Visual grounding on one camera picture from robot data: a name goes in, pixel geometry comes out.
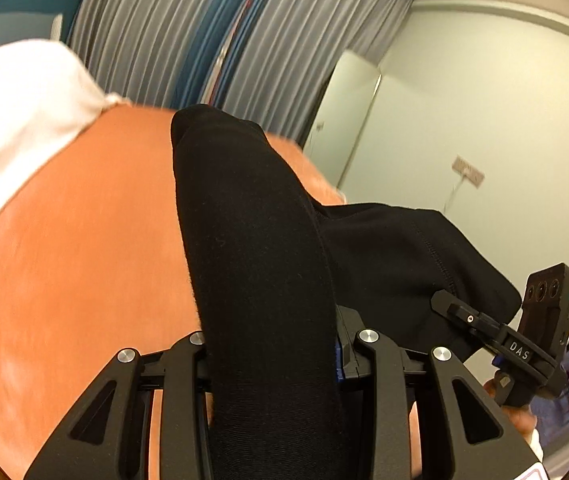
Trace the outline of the person's right hand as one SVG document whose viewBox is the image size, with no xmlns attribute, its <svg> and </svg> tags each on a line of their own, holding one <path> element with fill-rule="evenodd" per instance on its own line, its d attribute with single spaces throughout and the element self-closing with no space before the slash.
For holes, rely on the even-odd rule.
<svg viewBox="0 0 569 480">
<path fill-rule="evenodd" d="M 503 405 L 501 409 L 528 445 L 539 444 L 537 417 L 532 413 L 531 408 L 528 406 L 513 408 Z"/>
</svg>

